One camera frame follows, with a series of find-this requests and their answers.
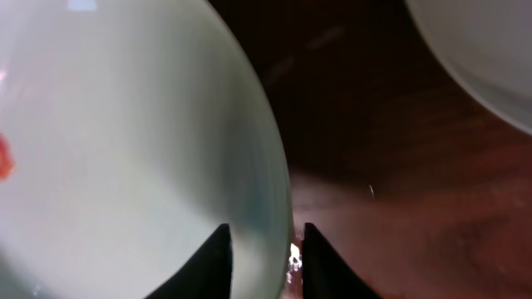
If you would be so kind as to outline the light blue plate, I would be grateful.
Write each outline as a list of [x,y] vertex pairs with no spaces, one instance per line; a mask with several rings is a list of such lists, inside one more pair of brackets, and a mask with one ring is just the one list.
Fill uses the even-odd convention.
[[143,298],[221,224],[231,295],[276,298],[293,229],[264,89],[199,0],[2,0],[4,298]]
[[489,111],[531,131],[531,0],[406,0],[427,46]]

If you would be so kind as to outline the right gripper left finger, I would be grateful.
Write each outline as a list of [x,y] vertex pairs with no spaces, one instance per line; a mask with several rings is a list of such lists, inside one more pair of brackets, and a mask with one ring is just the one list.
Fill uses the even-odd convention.
[[232,238],[229,225],[223,223],[146,299],[230,299],[232,274]]

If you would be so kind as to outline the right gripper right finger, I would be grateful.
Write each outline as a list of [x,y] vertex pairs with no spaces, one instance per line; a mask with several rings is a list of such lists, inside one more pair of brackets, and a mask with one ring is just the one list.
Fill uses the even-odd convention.
[[312,223],[304,225],[302,251],[304,299],[382,299]]

